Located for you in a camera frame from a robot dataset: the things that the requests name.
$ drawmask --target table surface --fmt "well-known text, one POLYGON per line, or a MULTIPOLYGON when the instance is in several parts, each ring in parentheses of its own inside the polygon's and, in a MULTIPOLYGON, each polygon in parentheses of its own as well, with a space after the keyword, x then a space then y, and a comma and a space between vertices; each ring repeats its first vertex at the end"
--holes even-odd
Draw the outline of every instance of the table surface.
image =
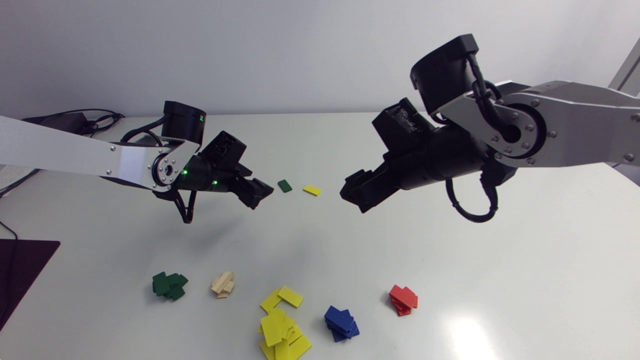
MULTIPOLYGON (((208 117, 205 139, 238 137, 242 163, 276 190, 255 211, 201 193, 190 225, 145 190, 38 174, 0 200, 0 218, 61 247, 0 333, 0 358, 262 359, 259 304, 283 285, 305 296, 298 309, 280 305, 313 343, 302 359, 640 358, 634 183, 604 164, 525 168, 499 188, 486 224, 461 218, 443 183, 363 215, 339 190, 381 162, 375 115, 208 117), (210 283, 225 270, 236 288, 215 299, 210 283), (151 291, 162 271, 189 279, 176 302, 151 291), (411 315, 391 308, 394 284, 420 297, 411 315), (360 335, 334 343, 329 305, 349 309, 360 335)), ((468 210, 486 211, 478 174, 455 183, 468 210)))

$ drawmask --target red block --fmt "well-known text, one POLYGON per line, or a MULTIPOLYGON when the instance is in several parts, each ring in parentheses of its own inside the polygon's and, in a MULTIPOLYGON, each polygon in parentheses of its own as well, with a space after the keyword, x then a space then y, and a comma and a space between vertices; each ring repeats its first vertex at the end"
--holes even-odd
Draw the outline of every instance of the red block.
POLYGON ((403 305, 400 301, 391 298, 391 303, 394 305, 398 316, 408 315, 411 313, 411 308, 403 305))
POLYGON ((402 289, 400 288, 400 286, 394 285, 394 287, 389 292, 389 295, 406 307, 413 307, 415 309, 418 308, 418 296, 416 296, 416 294, 414 294, 414 292, 406 286, 404 287, 404 289, 402 289))

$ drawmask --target black cable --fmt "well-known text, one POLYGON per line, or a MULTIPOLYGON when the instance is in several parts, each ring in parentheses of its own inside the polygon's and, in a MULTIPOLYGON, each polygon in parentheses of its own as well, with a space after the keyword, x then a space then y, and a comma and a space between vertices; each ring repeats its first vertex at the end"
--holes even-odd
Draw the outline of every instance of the black cable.
POLYGON ((7 229, 10 233, 13 234, 13 237, 18 240, 18 234, 15 233, 15 231, 11 230, 10 227, 8 227, 7 225, 4 224, 4 222, 0 221, 0 225, 2 225, 2 227, 4 227, 5 229, 7 229))
POLYGON ((446 179, 445 185, 447 187, 447 195, 449 196, 449 200, 451 200, 451 204, 453 205, 458 213, 462 215, 467 220, 471 220, 473 222, 487 222, 493 218, 495 212, 498 211, 498 191, 495 189, 495 186, 485 186, 483 184, 484 193, 489 198, 489 212, 484 215, 475 215, 468 213, 465 211, 460 203, 456 199, 456 193, 453 191, 453 180, 446 179))
POLYGON ((487 91, 487 86, 489 86, 489 88, 494 92, 496 100, 500 99, 502 94, 500 94, 498 88, 494 84, 484 80, 482 72, 480 71, 480 66, 478 65, 474 54, 469 54, 467 56, 467 60, 471 66, 471 73, 473 73, 476 78, 471 85, 471 89, 474 92, 474 98, 476 99, 476 104, 478 105, 480 113, 487 124, 498 131, 505 140, 509 141, 513 136, 507 132, 505 126, 502 124, 498 111, 491 103, 491 93, 487 91))
POLYGON ((433 114, 433 115, 431 116, 431 120, 433 120, 433 121, 437 122, 437 123, 438 123, 438 124, 440 124, 440 125, 449 125, 449 124, 451 124, 451 120, 449 120, 449 119, 447 119, 447 118, 445 118, 445 117, 443 117, 443 118, 441 119, 437 114, 433 114))
POLYGON ((7 186, 5 186, 4 188, 0 189, 0 198, 2 198, 3 196, 5 196, 8 192, 12 191, 13 189, 17 188, 18 186, 20 186, 22 183, 24 183, 25 181, 27 181, 29 178, 33 177, 35 174, 37 174, 40 171, 40 169, 35 168, 33 169, 30 173, 28 173, 27 175, 23 176, 22 178, 20 178, 19 180, 17 180, 16 182, 9 184, 7 186))
POLYGON ((166 122, 168 119, 169 119, 169 117, 163 116, 160 119, 158 119, 158 120, 156 120, 156 121, 154 121, 154 122, 152 122, 150 124, 141 126, 141 127, 137 128, 137 129, 133 129, 133 130, 129 131, 128 133, 124 134, 124 136, 122 137, 122 139, 120 139, 120 141, 121 142, 128 142, 129 140, 131 140, 132 137, 134 137, 134 136, 136 136, 136 135, 138 135, 140 133, 144 133, 145 131, 149 131, 149 130, 153 129, 154 127, 157 127, 157 126, 160 126, 160 125, 164 124, 164 122, 166 122))
POLYGON ((184 206, 184 201, 182 200, 182 196, 176 190, 176 198, 173 200, 175 207, 178 208, 180 212, 180 216, 182 217, 182 222, 185 224, 190 224, 193 220, 193 212, 195 210, 196 203, 196 195, 198 195, 197 191, 191 191, 191 195, 189 196, 189 206, 184 206))
POLYGON ((76 109, 76 110, 68 110, 68 111, 63 111, 61 113, 55 113, 55 114, 51 114, 51 115, 45 115, 43 117, 51 117, 51 116, 58 116, 58 115, 64 115, 64 114, 71 114, 71 113, 83 113, 85 111, 102 111, 105 113, 111 113, 114 115, 122 115, 122 114, 118 114, 117 112, 113 111, 113 110, 108 110, 108 109, 100 109, 100 108, 87 108, 87 109, 76 109))
POLYGON ((145 133, 145 134, 147 134, 147 135, 151 136, 151 137, 156 141, 156 143, 158 144, 158 146, 160 146, 160 147, 164 146, 164 145, 162 144, 162 140, 160 140, 160 138, 159 138, 156 134, 152 133, 152 132, 151 132, 151 131, 149 131, 149 130, 143 131, 143 133, 145 133))
POLYGON ((6 314, 6 310, 9 308, 9 301, 11 300, 9 286, 11 285, 11 277, 13 273, 13 262, 15 260, 15 253, 16 253, 16 249, 18 248, 19 239, 18 239, 18 234, 16 234, 16 232, 13 231, 10 227, 5 225, 4 222, 0 221, 0 225, 2 225, 2 227, 4 227, 5 229, 9 230, 9 232, 11 232, 13 234, 13 237, 15 238, 13 242, 13 249, 11 250, 11 255, 9 257, 9 271, 7 271, 7 276, 6 276, 6 296, 5 296, 6 302, 3 306, 2 312, 0 313, 0 319, 2 319, 6 314))

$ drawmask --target white wall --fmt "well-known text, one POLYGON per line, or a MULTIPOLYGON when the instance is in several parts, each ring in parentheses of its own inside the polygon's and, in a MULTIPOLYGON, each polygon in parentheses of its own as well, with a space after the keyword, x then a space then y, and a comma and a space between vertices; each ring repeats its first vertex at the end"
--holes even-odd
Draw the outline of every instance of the white wall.
POLYGON ((411 66, 473 32, 492 81, 608 85, 637 0, 4 0, 0 113, 380 111, 411 66))

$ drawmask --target pile of blue blocks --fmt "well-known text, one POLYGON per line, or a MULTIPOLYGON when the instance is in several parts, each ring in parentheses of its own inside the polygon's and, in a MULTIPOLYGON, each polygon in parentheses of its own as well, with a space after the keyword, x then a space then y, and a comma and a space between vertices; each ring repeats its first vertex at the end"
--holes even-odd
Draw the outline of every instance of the pile of blue blocks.
POLYGON ((353 316, 349 314, 349 310, 340 311, 330 306, 329 310, 324 314, 324 322, 326 322, 326 326, 331 330, 335 342, 351 339, 360 334, 358 325, 354 321, 353 316))

